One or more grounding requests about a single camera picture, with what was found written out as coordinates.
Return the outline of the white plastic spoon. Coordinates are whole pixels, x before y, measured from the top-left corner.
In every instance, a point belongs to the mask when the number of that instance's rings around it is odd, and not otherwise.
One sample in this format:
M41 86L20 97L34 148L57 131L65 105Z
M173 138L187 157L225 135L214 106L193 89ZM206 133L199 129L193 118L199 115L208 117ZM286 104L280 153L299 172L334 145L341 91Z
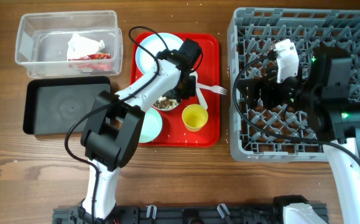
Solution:
M191 73L190 76L194 76L195 80L196 80L196 83L198 83L198 74L197 74L197 72ZM199 105L207 110L208 109L207 102L206 102L205 97L203 96L201 90L198 87L195 88L195 93L196 93L196 97L198 98Z

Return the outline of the light blue plate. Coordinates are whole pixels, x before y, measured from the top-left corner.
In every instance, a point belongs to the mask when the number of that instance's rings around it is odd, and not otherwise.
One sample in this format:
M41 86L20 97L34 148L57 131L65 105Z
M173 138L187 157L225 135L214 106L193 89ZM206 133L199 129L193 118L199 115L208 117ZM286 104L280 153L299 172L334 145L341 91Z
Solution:
M153 56L156 56L158 52L161 52L168 47L169 50L178 50L183 44L183 40L174 34L159 33L162 40L156 35L151 34L141 41L140 45L148 50ZM154 59L143 49L137 48L136 50L136 65L141 73L147 73L154 65Z

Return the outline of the white plastic fork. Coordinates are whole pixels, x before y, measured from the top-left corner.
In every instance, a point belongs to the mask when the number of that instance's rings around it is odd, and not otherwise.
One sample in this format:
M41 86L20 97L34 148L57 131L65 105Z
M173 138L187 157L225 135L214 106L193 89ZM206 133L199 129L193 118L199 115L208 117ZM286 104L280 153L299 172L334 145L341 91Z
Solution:
M208 85L204 85L204 84L201 84L201 83L197 83L196 86L198 88L201 88L201 89L205 89L205 90L209 90L209 91L212 91L213 93L218 93L220 95L226 95L227 94L227 89L219 86L219 85L214 85L214 86L208 86Z

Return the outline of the yellow plastic cup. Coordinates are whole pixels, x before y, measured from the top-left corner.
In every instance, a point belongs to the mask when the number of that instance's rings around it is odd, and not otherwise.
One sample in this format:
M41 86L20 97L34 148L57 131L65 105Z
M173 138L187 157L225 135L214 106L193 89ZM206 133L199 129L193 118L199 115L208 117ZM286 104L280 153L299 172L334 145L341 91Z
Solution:
M208 122L208 112L199 104L188 105L182 112L182 120L189 131L197 132Z

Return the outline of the mint green bowl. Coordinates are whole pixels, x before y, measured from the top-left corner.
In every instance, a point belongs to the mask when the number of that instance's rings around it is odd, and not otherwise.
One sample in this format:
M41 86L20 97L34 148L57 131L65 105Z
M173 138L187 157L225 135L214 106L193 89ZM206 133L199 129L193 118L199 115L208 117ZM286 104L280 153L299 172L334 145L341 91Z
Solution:
M145 113L139 143L147 143L157 138L162 130L163 121L160 113L153 107Z

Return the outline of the red snack wrapper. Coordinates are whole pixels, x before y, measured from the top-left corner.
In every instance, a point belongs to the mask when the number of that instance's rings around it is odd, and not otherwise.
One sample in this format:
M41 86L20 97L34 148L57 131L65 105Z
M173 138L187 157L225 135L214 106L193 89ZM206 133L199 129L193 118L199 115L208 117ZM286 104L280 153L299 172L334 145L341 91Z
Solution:
M86 60L104 60L104 59L111 59L111 54L106 53L95 53L95 54L89 54L82 56L80 58L75 59L69 59L69 61L86 61ZM111 68L111 62L103 63L91 63L91 62L85 62L85 63L76 63L74 65L70 65L70 67L78 68L84 72L92 72L94 70L96 71L108 71Z

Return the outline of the white napkin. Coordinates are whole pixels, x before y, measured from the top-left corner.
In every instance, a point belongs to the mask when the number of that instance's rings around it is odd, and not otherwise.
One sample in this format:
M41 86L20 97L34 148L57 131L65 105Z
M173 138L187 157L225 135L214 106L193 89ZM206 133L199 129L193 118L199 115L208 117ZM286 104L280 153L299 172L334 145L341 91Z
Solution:
M74 60L96 54L105 48L103 40L96 41L75 33L68 42L67 59Z

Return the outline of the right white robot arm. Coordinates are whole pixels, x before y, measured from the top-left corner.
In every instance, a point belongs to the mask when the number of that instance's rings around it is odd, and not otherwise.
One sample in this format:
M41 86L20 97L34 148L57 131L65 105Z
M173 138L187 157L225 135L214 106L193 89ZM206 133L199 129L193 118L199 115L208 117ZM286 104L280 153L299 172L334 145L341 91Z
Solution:
M306 112L316 135L310 143L321 146L328 159L343 220L360 223L360 102L349 99L350 54L339 47L315 48L306 80L292 41L274 44L265 57L277 64L277 73L258 79L237 76L232 97L242 96L249 108L286 104Z

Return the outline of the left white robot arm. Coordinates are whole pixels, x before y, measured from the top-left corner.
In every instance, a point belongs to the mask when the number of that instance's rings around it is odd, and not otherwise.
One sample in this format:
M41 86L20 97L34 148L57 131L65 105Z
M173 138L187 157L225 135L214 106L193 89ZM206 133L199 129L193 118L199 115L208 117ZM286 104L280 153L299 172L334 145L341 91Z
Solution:
M202 55L200 47L158 52L148 73L115 94L101 92L91 111L80 118L86 123L80 143L90 167L80 211L88 223L104 223L115 208L119 170L137 149L145 112L161 96L181 102L195 95L196 81L190 74Z

